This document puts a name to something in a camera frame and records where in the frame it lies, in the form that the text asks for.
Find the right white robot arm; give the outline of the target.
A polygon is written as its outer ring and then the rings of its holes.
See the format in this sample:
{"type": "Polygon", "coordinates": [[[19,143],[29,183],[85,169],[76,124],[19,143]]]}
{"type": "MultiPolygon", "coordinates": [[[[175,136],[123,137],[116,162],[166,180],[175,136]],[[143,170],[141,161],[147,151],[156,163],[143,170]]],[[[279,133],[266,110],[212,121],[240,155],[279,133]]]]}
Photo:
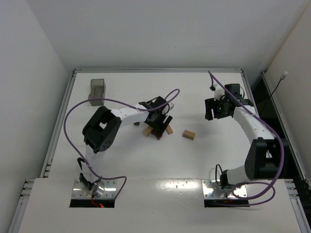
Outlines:
{"type": "Polygon", "coordinates": [[[213,84],[214,97],[205,100],[207,120],[232,117],[250,142],[244,164],[222,171],[220,186],[233,187],[251,181],[282,179],[287,173],[289,143],[272,132],[256,114],[251,100],[240,94],[240,85],[227,84],[221,88],[213,84]]]}

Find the light wood long block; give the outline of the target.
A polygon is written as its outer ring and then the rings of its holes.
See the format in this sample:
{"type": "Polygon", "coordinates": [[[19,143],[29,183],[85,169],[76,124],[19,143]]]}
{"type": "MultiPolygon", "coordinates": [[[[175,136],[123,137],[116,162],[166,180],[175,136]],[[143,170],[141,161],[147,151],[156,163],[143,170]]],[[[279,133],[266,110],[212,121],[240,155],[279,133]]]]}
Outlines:
{"type": "Polygon", "coordinates": [[[166,131],[167,131],[168,134],[172,134],[173,133],[173,130],[172,130],[170,125],[167,126],[166,131]]]}

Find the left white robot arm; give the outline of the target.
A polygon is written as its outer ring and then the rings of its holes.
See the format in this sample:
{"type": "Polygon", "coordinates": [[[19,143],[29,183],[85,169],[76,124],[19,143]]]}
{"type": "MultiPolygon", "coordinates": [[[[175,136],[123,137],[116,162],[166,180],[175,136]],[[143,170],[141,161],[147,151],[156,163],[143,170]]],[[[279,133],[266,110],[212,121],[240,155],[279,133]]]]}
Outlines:
{"type": "Polygon", "coordinates": [[[94,113],[82,134],[86,144],[86,156],[79,160],[82,170],[80,181],[87,190],[92,190],[100,180],[99,164],[105,151],[108,150],[123,126],[144,122],[157,139],[160,139],[167,129],[172,116],[169,111],[173,103],[167,103],[161,96],[147,102],[140,102],[133,108],[108,109],[99,107],[94,113]]]}

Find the dark wood arch block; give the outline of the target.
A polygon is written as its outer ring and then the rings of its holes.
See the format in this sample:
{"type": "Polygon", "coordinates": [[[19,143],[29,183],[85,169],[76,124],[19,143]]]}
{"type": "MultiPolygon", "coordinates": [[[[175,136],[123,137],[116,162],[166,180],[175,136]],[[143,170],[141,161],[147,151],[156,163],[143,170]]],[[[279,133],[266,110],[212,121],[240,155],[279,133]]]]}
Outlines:
{"type": "Polygon", "coordinates": [[[153,133],[153,135],[157,138],[157,140],[160,140],[163,136],[161,133],[153,133]]]}

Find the pale wood cube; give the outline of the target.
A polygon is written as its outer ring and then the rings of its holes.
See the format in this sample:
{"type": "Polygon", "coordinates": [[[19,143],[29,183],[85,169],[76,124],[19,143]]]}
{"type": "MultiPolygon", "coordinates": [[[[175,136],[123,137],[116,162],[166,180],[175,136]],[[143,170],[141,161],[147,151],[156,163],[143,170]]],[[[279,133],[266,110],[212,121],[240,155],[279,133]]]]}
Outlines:
{"type": "Polygon", "coordinates": [[[145,137],[148,137],[148,136],[151,134],[152,130],[153,130],[152,127],[147,127],[147,128],[145,128],[145,129],[143,130],[142,133],[143,133],[143,135],[144,135],[145,137]]]}

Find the smoky transparent plastic box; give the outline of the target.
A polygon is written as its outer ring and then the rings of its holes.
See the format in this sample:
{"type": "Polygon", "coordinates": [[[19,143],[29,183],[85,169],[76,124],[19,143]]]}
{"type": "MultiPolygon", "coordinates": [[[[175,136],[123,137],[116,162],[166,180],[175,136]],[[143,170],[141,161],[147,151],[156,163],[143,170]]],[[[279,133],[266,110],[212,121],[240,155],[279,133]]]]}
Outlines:
{"type": "Polygon", "coordinates": [[[90,94],[88,100],[91,106],[103,106],[105,98],[105,81],[104,79],[92,79],[90,81],[90,94]]]}

